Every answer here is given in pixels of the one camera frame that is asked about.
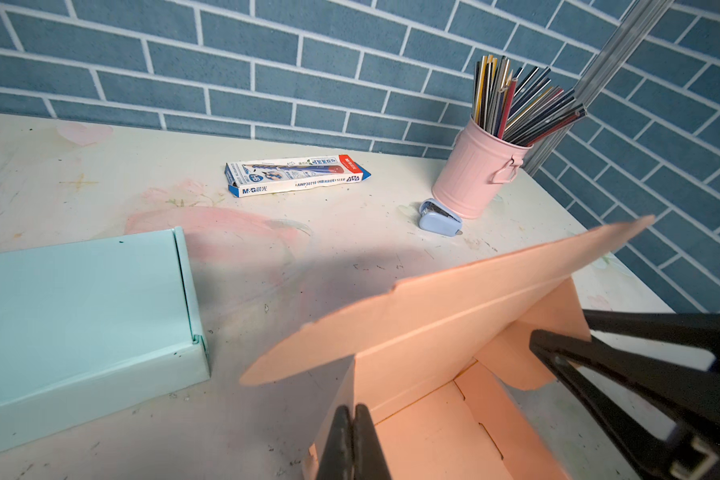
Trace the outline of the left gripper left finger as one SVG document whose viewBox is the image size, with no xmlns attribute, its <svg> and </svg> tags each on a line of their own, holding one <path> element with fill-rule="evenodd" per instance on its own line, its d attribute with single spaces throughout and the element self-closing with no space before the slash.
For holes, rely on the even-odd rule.
<svg viewBox="0 0 720 480">
<path fill-rule="evenodd" d="M 346 405 L 334 414 L 323 455 L 319 462 L 317 480 L 351 480 L 354 470 L 353 423 Z"/>
</svg>

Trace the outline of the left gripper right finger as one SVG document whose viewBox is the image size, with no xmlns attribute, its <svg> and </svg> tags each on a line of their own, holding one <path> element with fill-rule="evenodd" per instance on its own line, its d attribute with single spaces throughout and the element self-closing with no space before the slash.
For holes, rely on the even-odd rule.
<svg viewBox="0 0 720 480">
<path fill-rule="evenodd" d="M 362 403 L 355 406 L 352 447 L 355 480 L 392 479 L 370 410 Z"/>
</svg>

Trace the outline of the pink paper box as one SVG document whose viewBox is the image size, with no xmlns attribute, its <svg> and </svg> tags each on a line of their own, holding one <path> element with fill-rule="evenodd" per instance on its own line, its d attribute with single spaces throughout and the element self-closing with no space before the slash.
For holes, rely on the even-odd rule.
<svg viewBox="0 0 720 480">
<path fill-rule="evenodd" d="M 393 478 L 563 479 L 509 392 L 554 379 L 530 351 L 534 331 L 590 339 L 573 274 L 652 222 L 400 281 L 303 325 L 240 381 L 270 383 L 349 358 L 334 404 L 367 406 Z"/>
</svg>

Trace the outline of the light blue paper box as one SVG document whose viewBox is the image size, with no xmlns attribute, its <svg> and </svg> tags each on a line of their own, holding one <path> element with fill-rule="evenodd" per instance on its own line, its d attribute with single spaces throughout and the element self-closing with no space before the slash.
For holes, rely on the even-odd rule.
<svg viewBox="0 0 720 480">
<path fill-rule="evenodd" d="M 0 253 L 0 452 L 210 374 L 181 228 Z"/>
</svg>

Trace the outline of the white pencil box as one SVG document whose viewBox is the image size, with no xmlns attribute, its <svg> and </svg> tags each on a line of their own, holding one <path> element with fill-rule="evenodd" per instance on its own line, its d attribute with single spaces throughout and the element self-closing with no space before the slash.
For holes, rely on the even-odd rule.
<svg viewBox="0 0 720 480">
<path fill-rule="evenodd" d="M 232 162 L 224 174 L 237 198 L 359 183 L 371 176 L 346 154 Z"/>
</svg>

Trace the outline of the blue small stapler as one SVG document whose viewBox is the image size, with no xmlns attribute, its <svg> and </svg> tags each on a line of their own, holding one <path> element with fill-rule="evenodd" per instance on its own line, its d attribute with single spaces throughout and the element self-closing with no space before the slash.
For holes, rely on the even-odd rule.
<svg viewBox="0 0 720 480">
<path fill-rule="evenodd" d="M 420 204 L 419 215 L 418 226 L 422 230 L 446 237 L 462 234 L 462 219 L 434 198 Z"/>
</svg>

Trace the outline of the pink pen cup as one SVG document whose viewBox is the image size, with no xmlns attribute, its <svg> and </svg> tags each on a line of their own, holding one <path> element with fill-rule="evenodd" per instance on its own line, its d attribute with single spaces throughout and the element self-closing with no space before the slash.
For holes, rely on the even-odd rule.
<svg viewBox="0 0 720 480">
<path fill-rule="evenodd" d="M 530 147 L 501 140 L 470 119 L 433 188 L 433 197 L 465 219 L 477 219 L 524 164 Z"/>
</svg>

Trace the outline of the colored pencils bundle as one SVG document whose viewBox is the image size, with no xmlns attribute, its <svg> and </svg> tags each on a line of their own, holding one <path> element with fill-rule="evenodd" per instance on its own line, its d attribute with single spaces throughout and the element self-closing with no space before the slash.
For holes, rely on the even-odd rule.
<svg viewBox="0 0 720 480">
<path fill-rule="evenodd" d="M 587 117 L 573 89 L 552 83 L 549 67 L 513 70 L 506 56 L 472 62 L 469 124 L 517 147 L 531 147 Z"/>
</svg>

